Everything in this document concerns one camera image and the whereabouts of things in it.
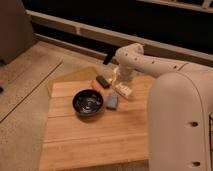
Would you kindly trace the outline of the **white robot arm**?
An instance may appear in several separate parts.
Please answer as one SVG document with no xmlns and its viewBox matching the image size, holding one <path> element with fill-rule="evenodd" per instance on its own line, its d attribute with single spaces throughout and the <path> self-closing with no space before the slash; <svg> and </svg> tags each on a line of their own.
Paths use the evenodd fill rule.
<svg viewBox="0 0 213 171">
<path fill-rule="evenodd" d="M 115 52 L 119 81 L 134 70 L 155 78 L 147 103 L 150 171 L 213 171 L 213 67 L 144 54 L 139 43 Z"/>
</svg>

